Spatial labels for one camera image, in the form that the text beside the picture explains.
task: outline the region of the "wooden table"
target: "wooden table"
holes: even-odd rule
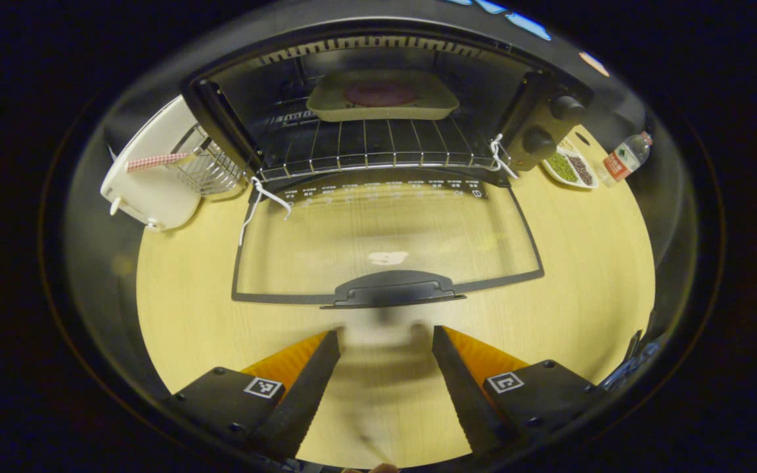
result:
[[[591,162],[606,156],[581,126],[568,138]],[[580,191],[536,167],[513,181],[513,191],[537,242],[543,278],[454,302],[347,311],[234,302],[247,193],[204,202],[184,227],[142,237],[137,305],[151,360],[177,392],[213,366],[239,371],[321,330],[346,327],[342,357],[298,458],[369,468],[468,454],[430,355],[433,326],[460,330],[528,363],[555,359],[597,383],[621,363],[654,303],[647,229],[626,182]]]

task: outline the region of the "water bottle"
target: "water bottle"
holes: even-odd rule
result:
[[[652,144],[653,139],[646,131],[627,138],[609,153],[603,164],[595,167],[598,179],[607,187],[621,182],[647,161]]]

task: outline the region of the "dark background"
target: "dark background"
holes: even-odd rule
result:
[[[248,7],[0,3],[0,467],[223,467],[135,421],[84,372],[42,296],[36,225],[54,149],[93,94],[130,83]],[[718,307],[676,376],[600,440],[544,469],[757,471],[757,3],[549,2],[516,11],[574,32],[635,89],[673,98],[716,163],[729,234]]]

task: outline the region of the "bottle label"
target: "bottle label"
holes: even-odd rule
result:
[[[607,167],[610,176],[616,181],[621,181],[625,177],[633,173],[639,168],[640,162],[633,155],[633,151],[627,145],[619,145],[618,148],[613,150],[606,159],[603,160],[603,165]]]

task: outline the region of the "oven control knob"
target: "oven control knob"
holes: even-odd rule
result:
[[[560,95],[551,101],[551,114],[557,120],[562,120],[576,125],[583,120],[586,114],[586,107],[577,101],[574,97]]]
[[[534,126],[525,133],[522,147],[529,155],[540,159],[549,158],[557,150],[557,144],[553,142],[549,132],[538,126]]]

